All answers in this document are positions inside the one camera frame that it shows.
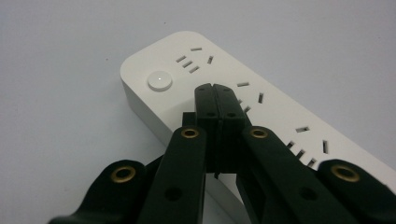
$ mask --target power outlet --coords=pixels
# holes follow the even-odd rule
[[[396,192],[395,171],[199,34],[169,35],[126,59],[120,73],[130,107],[165,145],[183,112],[194,111],[194,89],[217,83],[232,88],[251,123],[274,131],[303,164],[350,161]],[[247,223],[235,176],[219,180],[206,180],[208,193]]]

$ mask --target gray background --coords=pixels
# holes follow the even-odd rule
[[[127,105],[120,65],[205,35],[396,169],[395,1],[1,1],[0,220],[77,209],[113,161],[164,146]],[[205,223],[232,223],[216,206]]]

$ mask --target white power strip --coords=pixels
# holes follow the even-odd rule
[[[396,192],[395,171],[202,35],[169,35],[126,59],[120,74],[130,107],[166,146],[183,112],[194,111],[195,88],[217,83],[232,88],[251,123],[274,131],[303,164],[349,161]],[[237,223],[247,223],[235,176],[210,178],[209,194]]]

